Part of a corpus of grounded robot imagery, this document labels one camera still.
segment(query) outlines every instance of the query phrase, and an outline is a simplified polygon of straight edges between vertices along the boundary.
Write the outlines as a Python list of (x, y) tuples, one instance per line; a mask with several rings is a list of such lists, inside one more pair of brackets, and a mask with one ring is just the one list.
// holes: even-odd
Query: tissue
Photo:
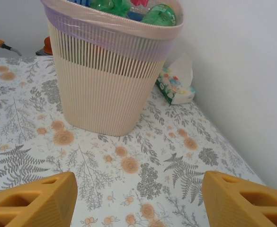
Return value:
[(193, 101), (195, 90), (191, 87), (193, 80), (192, 61), (184, 53), (168, 68), (163, 68), (156, 80), (156, 85), (173, 105)]

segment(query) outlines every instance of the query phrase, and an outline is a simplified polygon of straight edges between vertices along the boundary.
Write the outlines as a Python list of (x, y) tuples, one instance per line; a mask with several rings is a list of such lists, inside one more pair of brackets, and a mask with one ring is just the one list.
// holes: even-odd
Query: blue item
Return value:
[(131, 20), (135, 20), (138, 22), (141, 22), (143, 20), (144, 15), (140, 14), (140, 13), (135, 13), (135, 12), (131, 12), (129, 11), (127, 14), (128, 18)]
[(68, 1), (77, 3), (82, 6), (90, 7), (90, 0), (68, 0)]
[(179, 86), (180, 85), (180, 82), (178, 80), (175, 80), (175, 79), (170, 79), (170, 83), (172, 86)]

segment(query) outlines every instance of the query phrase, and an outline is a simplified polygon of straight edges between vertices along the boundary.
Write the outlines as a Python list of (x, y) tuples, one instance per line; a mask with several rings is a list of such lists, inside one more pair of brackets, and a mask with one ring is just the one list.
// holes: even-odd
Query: purple band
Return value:
[[(119, 31), (93, 25), (89, 22), (64, 15), (42, 0), (45, 13), (50, 23), (59, 31), (74, 38), (87, 41), (108, 51), (141, 61), (164, 61), (172, 49), (173, 40), (150, 40), (138, 38)], [(136, 40), (135, 43), (123, 42)]]

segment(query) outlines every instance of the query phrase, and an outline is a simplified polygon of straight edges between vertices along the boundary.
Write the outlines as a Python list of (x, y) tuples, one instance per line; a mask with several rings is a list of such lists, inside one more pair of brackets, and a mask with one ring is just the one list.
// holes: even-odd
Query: fern leaf print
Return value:
[(22, 149), (24, 145), (15, 146), (11, 151), (0, 153), (0, 180), (3, 179), (3, 190), (17, 185), (41, 179), (40, 173), (49, 168), (40, 167), (45, 159), (34, 158), (31, 149)]
[(183, 157), (177, 157), (177, 154), (172, 154), (171, 158), (165, 162), (170, 163), (164, 170), (172, 170), (173, 186), (176, 187), (179, 182), (182, 189), (182, 199), (187, 198), (188, 194), (191, 194), (190, 202), (193, 203), (197, 195), (202, 195), (201, 185), (204, 172), (199, 172), (197, 165), (191, 165), (183, 160)]

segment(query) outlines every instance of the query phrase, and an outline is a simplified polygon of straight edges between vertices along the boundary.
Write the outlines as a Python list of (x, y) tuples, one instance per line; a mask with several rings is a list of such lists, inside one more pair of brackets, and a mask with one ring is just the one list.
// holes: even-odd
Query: tissue box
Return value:
[(171, 69), (163, 69), (156, 80), (156, 85), (170, 104), (180, 105), (193, 101), (195, 90), (190, 86), (183, 88)]

